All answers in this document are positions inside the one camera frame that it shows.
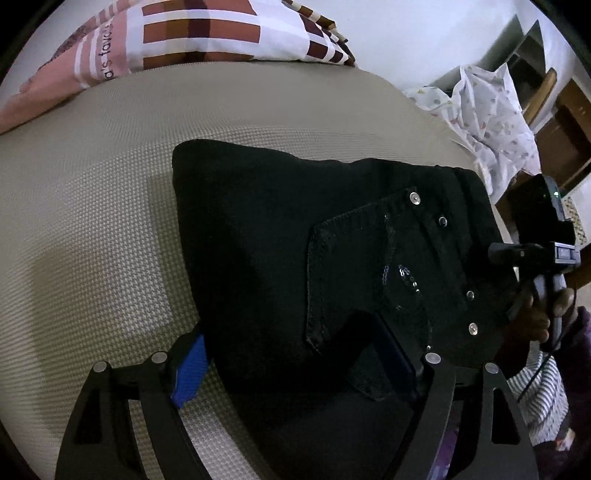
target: metal rivet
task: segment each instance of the metal rivet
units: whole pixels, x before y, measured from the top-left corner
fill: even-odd
[[[485,368],[485,370],[486,370],[487,372],[489,372],[490,374],[493,374],[493,375],[494,375],[494,374],[497,374],[497,373],[499,372],[499,367],[498,367],[498,365],[497,365],[497,364],[493,364],[493,363],[487,363],[487,364],[484,366],[484,368]]]
[[[427,355],[425,355],[425,360],[430,364],[437,365],[439,362],[441,362],[441,357],[435,352],[429,352]]]
[[[414,205],[418,205],[419,203],[421,203],[421,197],[418,195],[417,192],[412,192],[410,194],[410,201],[414,204]]]
[[[156,352],[154,355],[152,355],[152,361],[155,364],[162,364],[166,361],[167,358],[168,355],[166,355],[166,352]]]
[[[92,366],[92,369],[93,369],[93,370],[94,370],[96,373],[100,374],[101,372],[104,372],[105,370],[107,370],[107,362],[105,362],[105,361],[101,360],[100,362],[97,362],[97,363],[95,363],[95,364]]]

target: metal button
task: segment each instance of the metal button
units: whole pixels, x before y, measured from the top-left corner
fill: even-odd
[[[485,370],[487,372],[489,372],[490,374],[493,374],[493,375],[495,375],[495,374],[497,374],[499,372],[499,366],[497,364],[493,364],[493,363],[490,363],[490,362],[487,363],[484,366],[484,368],[485,368]]]
[[[430,364],[437,365],[439,362],[441,362],[441,357],[435,352],[429,352],[427,355],[425,355],[425,360]]]
[[[100,374],[101,372],[104,372],[105,370],[107,370],[107,362],[105,362],[105,361],[101,360],[100,362],[97,362],[97,363],[95,363],[95,364],[92,366],[92,369],[93,369],[93,370],[94,370],[96,373]]]
[[[166,352],[156,352],[154,355],[152,355],[152,361],[155,364],[162,364],[166,361],[167,358],[168,355],[166,355]]]
[[[417,192],[412,192],[410,194],[410,201],[414,204],[414,205],[418,205],[419,203],[421,203],[421,197],[418,196]]]

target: finger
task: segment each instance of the finger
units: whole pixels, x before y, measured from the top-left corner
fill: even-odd
[[[574,290],[572,288],[565,288],[560,290],[556,301],[554,302],[553,312],[555,317],[562,317],[566,311],[574,303]]]
[[[548,330],[550,328],[550,319],[546,315],[531,319],[532,327],[536,330]]]
[[[546,343],[550,338],[550,334],[548,333],[548,330],[538,330],[534,337],[539,343]]]

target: human hand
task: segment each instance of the human hand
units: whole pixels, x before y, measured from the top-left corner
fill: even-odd
[[[561,290],[554,301],[554,318],[564,316],[573,302],[574,290],[572,288]],[[507,327],[505,336],[511,340],[547,342],[550,337],[548,333],[550,319],[545,310],[545,305],[534,302],[533,296],[529,295],[515,320]]]

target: wooden furniture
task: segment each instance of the wooden furniture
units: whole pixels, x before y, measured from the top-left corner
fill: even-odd
[[[542,173],[563,193],[591,171],[591,103],[574,80],[560,92],[555,116],[536,135]]]

